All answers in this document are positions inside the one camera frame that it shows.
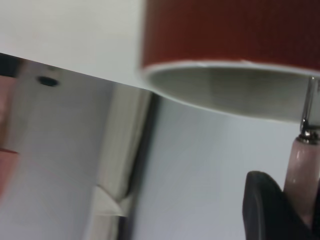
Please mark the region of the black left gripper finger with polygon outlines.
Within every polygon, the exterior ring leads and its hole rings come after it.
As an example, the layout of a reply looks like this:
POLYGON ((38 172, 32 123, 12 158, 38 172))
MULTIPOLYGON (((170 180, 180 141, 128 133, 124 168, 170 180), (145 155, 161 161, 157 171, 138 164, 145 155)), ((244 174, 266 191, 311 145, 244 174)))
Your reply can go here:
POLYGON ((320 190, 308 228, 277 182, 267 173, 246 175, 242 217, 247 240, 318 240, 320 238, 320 190))

